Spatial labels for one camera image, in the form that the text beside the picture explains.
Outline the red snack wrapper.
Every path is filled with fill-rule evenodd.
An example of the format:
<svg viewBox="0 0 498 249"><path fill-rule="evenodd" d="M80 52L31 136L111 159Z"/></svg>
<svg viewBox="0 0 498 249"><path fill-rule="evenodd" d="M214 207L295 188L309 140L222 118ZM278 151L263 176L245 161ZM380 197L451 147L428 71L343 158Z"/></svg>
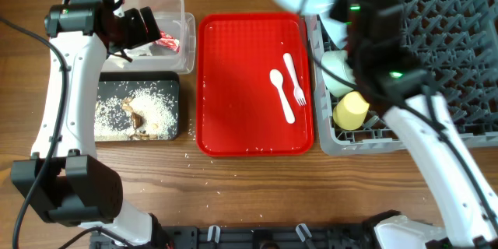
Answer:
<svg viewBox="0 0 498 249"><path fill-rule="evenodd" d="M176 53L180 50L180 41L176 37L173 37L164 31L160 31L160 39L154 41L153 43Z"/></svg>

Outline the white plastic spoon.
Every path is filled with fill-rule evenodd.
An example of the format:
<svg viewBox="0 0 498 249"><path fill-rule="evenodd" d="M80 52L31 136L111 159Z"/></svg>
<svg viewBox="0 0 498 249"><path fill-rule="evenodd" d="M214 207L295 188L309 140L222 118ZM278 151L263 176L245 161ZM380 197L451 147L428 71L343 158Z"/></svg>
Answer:
<svg viewBox="0 0 498 249"><path fill-rule="evenodd" d="M292 111L291 106L289 105L289 101L286 98L286 95L283 90L283 76L282 73L277 69L272 69L269 73L270 80L272 85L277 89L279 94L279 99L282 105L282 110L285 116L285 119L288 124L294 124L296 119L294 113Z"/></svg>

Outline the white plastic fork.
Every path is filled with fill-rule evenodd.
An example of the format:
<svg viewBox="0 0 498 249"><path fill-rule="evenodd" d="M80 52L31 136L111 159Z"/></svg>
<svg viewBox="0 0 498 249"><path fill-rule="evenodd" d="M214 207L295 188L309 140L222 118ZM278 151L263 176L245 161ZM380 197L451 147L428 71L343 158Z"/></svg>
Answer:
<svg viewBox="0 0 498 249"><path fill-rule="evenodd" d="M306 102L303 90L301 89L300 84L299 84L298 79L297 79L296 70L295 70L295 66L293 63L292 55L290 53L285 53L283 55L283 61L284 61L285 66L288 70L289 76L293 82L294 98L300 106L304 106L307 104L307 102Z"/></svg>

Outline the light blue bowl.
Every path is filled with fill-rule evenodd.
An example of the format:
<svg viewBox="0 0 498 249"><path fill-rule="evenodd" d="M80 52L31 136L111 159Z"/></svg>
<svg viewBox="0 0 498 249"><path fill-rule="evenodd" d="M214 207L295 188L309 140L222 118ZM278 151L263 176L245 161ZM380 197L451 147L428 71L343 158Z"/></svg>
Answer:
<svg viewBox="0 0 498 249"><path fill-rule="evenodd" d="M347 45L347 25L330 19L325 14L320 14L320 20L334 45L340 50L343 49Z"/></svg>

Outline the mint green bowl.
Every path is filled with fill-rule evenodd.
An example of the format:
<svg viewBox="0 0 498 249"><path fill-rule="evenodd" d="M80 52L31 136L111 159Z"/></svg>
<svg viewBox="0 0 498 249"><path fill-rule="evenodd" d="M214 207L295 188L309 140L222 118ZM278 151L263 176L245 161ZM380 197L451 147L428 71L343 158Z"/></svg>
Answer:
<svg viewBox="0 0 498 249"><path fill-rule="evenodd" d="M352 69L346 62L348 57L347 51L327 51L321 59L322 66L327 69L331 74L338 76L344 81L356 84ZM332 78L325 70L322 71L324 84L328 91L335 97L341 97L353 91L353 88L346 86L343 83Z"/></svg>

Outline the yellow plastic cup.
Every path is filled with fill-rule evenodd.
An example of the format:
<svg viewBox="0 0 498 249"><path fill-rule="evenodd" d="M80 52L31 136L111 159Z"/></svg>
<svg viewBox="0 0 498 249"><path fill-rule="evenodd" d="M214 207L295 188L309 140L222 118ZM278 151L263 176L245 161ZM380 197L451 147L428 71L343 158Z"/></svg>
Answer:
<svg viewBox="0 0 498 249"><path fill-rule="evenodd" d="M352 131L360 128L370 108L361 93L347 93L335 106L333 120L342 129Z"/></svg>

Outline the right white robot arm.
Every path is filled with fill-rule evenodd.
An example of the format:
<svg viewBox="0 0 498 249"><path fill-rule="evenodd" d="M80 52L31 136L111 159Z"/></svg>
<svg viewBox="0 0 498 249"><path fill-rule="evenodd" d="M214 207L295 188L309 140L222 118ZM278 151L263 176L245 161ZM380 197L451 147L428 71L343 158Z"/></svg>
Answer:
<svg viewBox="0 0 498 249"><path fill-rule="evenodd" d="M401 46L402 0L336 0L347 25L347 64L358 91L381 109L424 177L453 248L497 246L497 195L456 130L444 96Z"/></svg>

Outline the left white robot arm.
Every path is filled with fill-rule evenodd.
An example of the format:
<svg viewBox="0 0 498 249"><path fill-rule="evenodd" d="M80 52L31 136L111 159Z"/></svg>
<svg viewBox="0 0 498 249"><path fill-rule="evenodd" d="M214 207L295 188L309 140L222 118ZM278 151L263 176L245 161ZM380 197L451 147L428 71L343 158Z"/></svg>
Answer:
<svg viewBox="0 0 498 249"><path fill-rule="evenodd" d="M44 116L27 160L11 180L23 207L46 223L79 226L128 248L171 248L158 219L126 202L120 176L96 157L94 118L107 58L160 38L148 7L116 11L123 0L64 0L51 7L41 42L51 52Z"/></svg>

